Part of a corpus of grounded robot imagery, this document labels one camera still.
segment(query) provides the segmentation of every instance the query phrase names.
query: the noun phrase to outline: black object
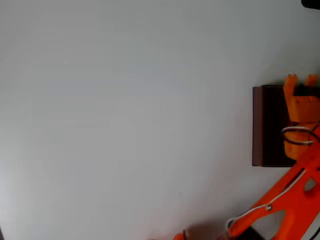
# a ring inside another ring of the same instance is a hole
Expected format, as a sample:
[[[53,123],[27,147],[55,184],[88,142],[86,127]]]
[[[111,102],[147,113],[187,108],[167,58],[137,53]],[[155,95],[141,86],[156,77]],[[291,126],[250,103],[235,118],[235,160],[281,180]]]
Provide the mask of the black object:
[[[317,231],[312,235],[312,237],[310,238],[310,240],[314,240],[316,239],[316,236],[318,236],[318,234],[320,233],[320,227],[317,229]]]
[[[300,84],[294,88],[294,96],[315,96],[320,98],[320,87],[309,87]]]
[[[290,125],[282,85],[253,88],[252,165],[291,167],[295,161],[285,154],[281,131]]]
[[[236,240],[265,240],[256,230],[249,227],[245,230],[241,236],[238,236]]]
[[[301,3],[305,8],[320,10],[320,1],[319,0],[301,0]]]
[[[0,229],[0,240],[5,240],[5,239],[4,239],[4,236],[3,236],[3,234],[2,234],[1,229]]]

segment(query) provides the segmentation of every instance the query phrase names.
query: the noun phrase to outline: white background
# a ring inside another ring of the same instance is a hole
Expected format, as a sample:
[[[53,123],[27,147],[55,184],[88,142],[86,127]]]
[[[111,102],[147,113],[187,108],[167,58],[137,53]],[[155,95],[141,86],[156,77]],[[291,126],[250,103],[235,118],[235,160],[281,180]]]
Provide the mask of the white background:
[[[169,240],[249,208],[252,87],[320,72],[300,0],[1,0],[6,240]],[[320,221],[311,229],[318,228]]]

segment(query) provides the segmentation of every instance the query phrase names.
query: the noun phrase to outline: dark brown box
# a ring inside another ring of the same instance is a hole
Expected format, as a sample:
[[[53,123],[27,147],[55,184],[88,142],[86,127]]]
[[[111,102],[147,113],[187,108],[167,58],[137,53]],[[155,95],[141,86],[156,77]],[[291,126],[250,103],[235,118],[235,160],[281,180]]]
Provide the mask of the dark brown box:
[[[282,85],[253,88],[252,165],[291,167],[281,130],[290,124]]]

